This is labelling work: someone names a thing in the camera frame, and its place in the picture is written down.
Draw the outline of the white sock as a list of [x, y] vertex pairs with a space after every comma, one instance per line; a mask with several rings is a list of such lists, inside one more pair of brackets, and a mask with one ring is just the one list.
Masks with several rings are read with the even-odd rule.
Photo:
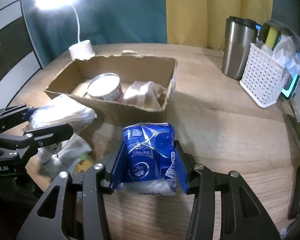
[[69, 139], [50, 146], [41, 147], [36, 157], [43, 169], [53, 178], [67, 171], [80, 157], [86, 157], [92, 148], [76, 133]]

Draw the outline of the metal tin can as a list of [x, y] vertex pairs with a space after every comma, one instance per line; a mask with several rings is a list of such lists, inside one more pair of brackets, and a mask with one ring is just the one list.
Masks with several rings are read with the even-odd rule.
[[122, 95], [120, 77], [115, 73], [104, 73], [94, 77], [87, 87], [91, 98], [104, 101], [117, 101]]

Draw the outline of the blue tissue pack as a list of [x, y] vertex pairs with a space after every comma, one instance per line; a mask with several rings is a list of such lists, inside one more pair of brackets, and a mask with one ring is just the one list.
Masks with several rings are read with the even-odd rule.
[[123, 171], [118, 190], [173, 196], [177, 185], [174, 128], [169, 123], [138, 123], [123, 129]]

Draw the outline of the cartoon print small box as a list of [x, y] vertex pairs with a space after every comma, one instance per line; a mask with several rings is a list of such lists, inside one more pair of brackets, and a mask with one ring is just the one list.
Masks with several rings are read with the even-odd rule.
[[75, 162], [74, 174], [84, 173], [86, 170], [94, 166], [95, 162], [88, 154], [82, 154]]

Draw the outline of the white perforated plastic basket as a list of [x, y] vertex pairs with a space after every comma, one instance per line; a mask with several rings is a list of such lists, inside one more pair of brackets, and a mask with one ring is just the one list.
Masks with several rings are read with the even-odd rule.
[[249, 55], [240, 86], [261, 108], [274, 105], [281, 89], [287, 82], [289, 72], [271, 56], [250, 44]]

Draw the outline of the clear snack bag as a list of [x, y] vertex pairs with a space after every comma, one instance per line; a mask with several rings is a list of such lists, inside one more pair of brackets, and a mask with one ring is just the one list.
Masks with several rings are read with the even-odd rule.
[[167, 89], [153, 81], [133, 82], [125, 91], [122, 102], [154, 111], [162, 110]]

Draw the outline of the steel travel mug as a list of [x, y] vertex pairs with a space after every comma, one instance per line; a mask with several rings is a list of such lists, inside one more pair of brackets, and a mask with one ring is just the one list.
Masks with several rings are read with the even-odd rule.
[[234, 80], [242, 78], [250, 44], [257, 38], [257, 23], [248, 18], [229, 16], [225, 25], [225, 46], [222, 72]]

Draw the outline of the brown cardboard box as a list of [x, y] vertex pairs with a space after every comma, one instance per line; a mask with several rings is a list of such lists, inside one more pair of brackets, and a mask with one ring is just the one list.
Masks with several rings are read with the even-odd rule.
[[95, 56], [69, 63], [45, 92], [52, 99], [69, 96], [92, 108], [107, 124], [165, 122], [176, 70], [177, 60], [171, 57]]

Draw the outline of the cotton swab bag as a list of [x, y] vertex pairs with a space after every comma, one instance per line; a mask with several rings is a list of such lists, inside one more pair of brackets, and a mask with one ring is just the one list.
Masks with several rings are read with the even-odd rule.
[[39, 107], [29, 119], [29, 128], [42, 128], [67, 122], [76, 135], [86, 129], [97, 114], [69, 96], [62, 94]]

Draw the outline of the yellow green sponge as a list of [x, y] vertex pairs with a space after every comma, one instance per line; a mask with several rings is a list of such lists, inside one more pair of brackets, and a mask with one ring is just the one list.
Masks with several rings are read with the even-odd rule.
[[271, 50], [274, 50], [281, 38], [281, 31], [275, 27], [269, 27], [269, 31], [264, 44]]

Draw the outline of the teal and yellow curtain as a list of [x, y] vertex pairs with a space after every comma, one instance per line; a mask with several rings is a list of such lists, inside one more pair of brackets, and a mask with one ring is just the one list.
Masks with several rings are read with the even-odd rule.
[[287, 0], [21, 0], [33, 46], [48, 65], [71, 45], [166, 43], [223, 50], [229, 16], [287, 22]]

